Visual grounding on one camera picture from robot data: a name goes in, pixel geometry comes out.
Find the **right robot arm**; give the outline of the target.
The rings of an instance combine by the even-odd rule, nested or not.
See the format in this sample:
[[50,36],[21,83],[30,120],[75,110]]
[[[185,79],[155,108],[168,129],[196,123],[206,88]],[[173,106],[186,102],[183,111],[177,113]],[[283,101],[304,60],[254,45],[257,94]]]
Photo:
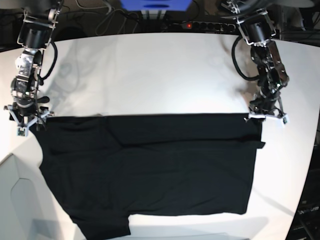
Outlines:
[[38,98],[39,86],[50,76],[50,68],[41,76],[44,51],[52,42],[52,34],[63,6],[62,0],[10,0],[8,6],[23,9],[23,23],[17,38],[17,44],[24,50],[17,58],[17,75],[12,80],[10,92],[13,97],[10,114],[18,127],[32,124],[45,124],[48,109],[41,110],[40,103],[48,103],[48,97]]

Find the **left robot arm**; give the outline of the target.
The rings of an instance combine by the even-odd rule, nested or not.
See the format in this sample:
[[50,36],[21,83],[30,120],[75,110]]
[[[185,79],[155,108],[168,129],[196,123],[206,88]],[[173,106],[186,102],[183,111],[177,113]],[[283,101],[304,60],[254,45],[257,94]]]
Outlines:
[[[228,0],[232,13],[229,19],[236,21],[240,35],[231,48],[231,58],[237,73],[248,82],[256,82],[258,91],[249,103],[249,118],[286,119],[281,100],[281,90],[289,83],[285,66],[273,37],[277,32],[268,15],[266,0]],[[246,76],[236,60],[236,46],[240,41],[250,46],[251,60],[258,75]]]

